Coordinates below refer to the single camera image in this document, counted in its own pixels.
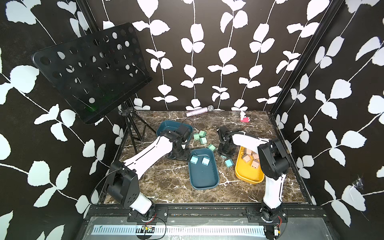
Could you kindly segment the yellow storage box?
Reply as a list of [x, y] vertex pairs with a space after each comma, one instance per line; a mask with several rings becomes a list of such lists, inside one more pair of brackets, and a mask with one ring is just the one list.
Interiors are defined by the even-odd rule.
[[240, 147], [238, 158], [235, 167], [236, 177], [244, 182], [256, 185], [261, 183], [265, 179], [265, 175], [261, 169], [261, 166], [257, 168], [253, 167], [253, 160], [245, 162], [243, 160], [244, 147]]

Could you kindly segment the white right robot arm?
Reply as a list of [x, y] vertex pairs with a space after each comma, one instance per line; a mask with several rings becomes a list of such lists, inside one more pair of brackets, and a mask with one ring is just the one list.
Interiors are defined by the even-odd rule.
[[283, 184], [290, 167], [288, 152], [279, 139], [262, 139], [243, 131], [230, 131], [223, 126], [217, 129], [220, 151], [229, 155], [235, 146], [244, 147], [260, 157], [261, 170], [266, 177], [263, 204], [269, 210], [276, 210], [282, 203]]

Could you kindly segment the teal storage box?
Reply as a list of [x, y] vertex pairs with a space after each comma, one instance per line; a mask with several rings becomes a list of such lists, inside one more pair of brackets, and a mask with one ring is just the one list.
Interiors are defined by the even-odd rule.
[[[196, 165], [190, 163], [191, 156], [197, 156], [199, 161]], [[208, 166], [202, 164], [204, 157], [210, 159]], [[214, 152], [208, 148], [191, 150], [189, 156], [190, 182], [194, 189], [202, 191], [215, 188], [220, 181]]]
[[185, 123], [176, 122], [176, 121], [172, 121], [172, 120], [165, 120], [159, 125], [159, 127], [156, 131], [156, 134], [157, 134], [157, 136], [160, 136], [163, 131], [175, 131], [176, 129], [178, 129], [180, 127], [180, 125], [186, 126], [191, 132], [189, 137], [185, 141], [186, 144], [189, 144], [191, 141], [191, 138], [193, 136], [194, 128], [191, 125], [188, 125]]

